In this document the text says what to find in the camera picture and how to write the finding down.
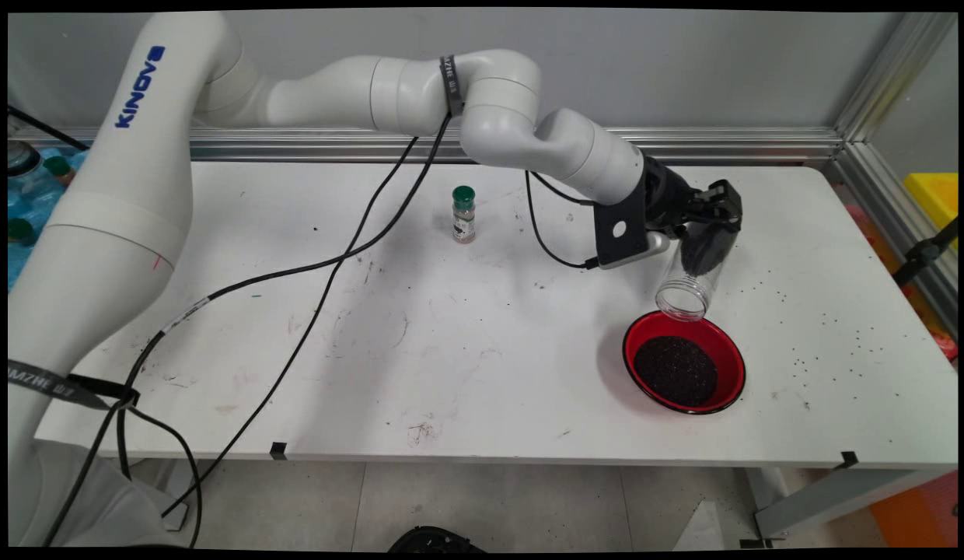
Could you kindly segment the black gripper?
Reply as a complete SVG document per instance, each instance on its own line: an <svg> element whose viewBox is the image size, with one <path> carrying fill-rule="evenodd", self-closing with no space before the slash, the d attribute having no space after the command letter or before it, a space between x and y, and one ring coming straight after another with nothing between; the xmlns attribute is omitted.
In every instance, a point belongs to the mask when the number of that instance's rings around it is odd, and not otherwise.
<svg viewBox="0 0 964 560"><path fill-rule="evenodd" d="M744 203L728 180L717 180L699 192L657 159L643 156L643 182L647 231L681 239L693 227L725 233L741 230ZM688 209L695 198L699 210Z"/></svg>

